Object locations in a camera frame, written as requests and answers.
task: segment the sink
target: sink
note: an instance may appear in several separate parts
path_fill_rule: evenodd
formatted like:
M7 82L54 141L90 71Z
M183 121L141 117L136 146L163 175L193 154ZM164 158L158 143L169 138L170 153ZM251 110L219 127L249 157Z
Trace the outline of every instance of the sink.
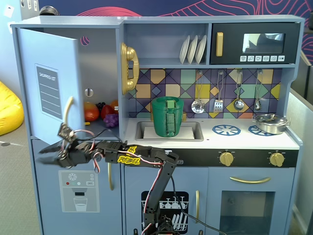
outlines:
M146 136L153 136L153 138L144 138L145 131L149 131L150 133L146 133ZM192 132L192 137L187 137L184 135L187 132ZM180 125L180 132L177 136L171 138L165 138L158 136L154 131L154 124L152 121L140 121L137 123L136 141L203 141L203 134L198 122L182 122Z

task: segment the black cable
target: black cable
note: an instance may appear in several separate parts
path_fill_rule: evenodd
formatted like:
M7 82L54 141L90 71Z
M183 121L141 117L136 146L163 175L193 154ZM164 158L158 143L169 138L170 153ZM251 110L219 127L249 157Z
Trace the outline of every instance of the black cable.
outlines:
M192 215L187 214L187 213L183 210L182 205L181 205L181 202L180 202L179 198L178 198L177 195L176 195L175 183L174 183L174 179L173 179L172 176L171 176L171 179L172 179L172 183L173 183L174 196L176 197L176 199L177 199L177 201L178 201L178 204L179 204L179 206L180 206L181 212L182 212L184 215L186 215L186 216L188 216L188 217L190 217L190 218L196 220L198 223L201 223L202 225L208 227L209 229L212 229L212 230L214 230L214 231L217 231L217 232L219 232L219 233L222 234L222 235L227 235L226 233L224 233L224 232L222 232L222 231L220 231L220 230L218 230L218 229L216 229L216 228L214 228L214 227L212 227L212 226L210 226L210 225L207 225L207 224L203 223L202 221L198 220L197 218L193 217Z
M95 135L95 136L91 136L91 137L89 137L89 138L87 138L87 139L77 139L77 140L78 140L78 141L90 141L90 140L92 140L92 139L94 139L94 138L100 136L100 135L101 135L103 132L105 132L105 131L110 131L110 132L112 133L112 135L114 135L121 143L123 142L123 141L121 140L121 138L120 138L119 136L117 136L116 133L114 133L111 129L107 129L107 128L103 129L102 131L100 131L100 132L99 132L97 135Z

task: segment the green container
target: green container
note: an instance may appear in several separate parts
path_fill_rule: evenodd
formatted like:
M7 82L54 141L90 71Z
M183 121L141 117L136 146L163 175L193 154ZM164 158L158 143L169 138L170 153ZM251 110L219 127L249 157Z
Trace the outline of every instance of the green container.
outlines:
M158 136L178 135L184 101L177 97L164 96L152 101L153 123Z

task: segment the red tomato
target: red tomato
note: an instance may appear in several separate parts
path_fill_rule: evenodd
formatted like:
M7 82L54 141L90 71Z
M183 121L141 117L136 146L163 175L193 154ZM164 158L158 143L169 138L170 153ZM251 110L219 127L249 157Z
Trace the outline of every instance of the red tomato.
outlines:
M100 112L94 104L84 102L85 121L95 121L99 118Z
M101 110L101 119L103 120L107 114L114 114L114 109L108 104L103 106Z
M118 106L118 101L117 101L117 99L114 100L114 101L112 101L112 103L110 104L110 106L111 106L113 109L115 108L115 106Z

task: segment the white countertop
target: white countertop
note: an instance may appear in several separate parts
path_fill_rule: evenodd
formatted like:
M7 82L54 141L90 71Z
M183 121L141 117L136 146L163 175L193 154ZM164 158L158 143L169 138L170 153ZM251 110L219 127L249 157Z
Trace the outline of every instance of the white countertop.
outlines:
M140 121L150 121L149 118L130 118L127 131L125 134L125 140L128 144L148 145L159 148L211 148L211 149L274 149L274 150L297 150L299 145L291 138L291 136L284 132L280 135L264 136L255 135L248 129L250 126L254 126L255 122L250 119L200 119L189 118L187 122L198 122L201 126L203 141L136 141L135 133L137 129L137 123ZM236 128L231 128L232 132L229 135L219 135L212 129L218 125L227 125L226 128L216 128L217 132L226 134L225 130L229 130L229 126L235 126L240 129L240 133Z

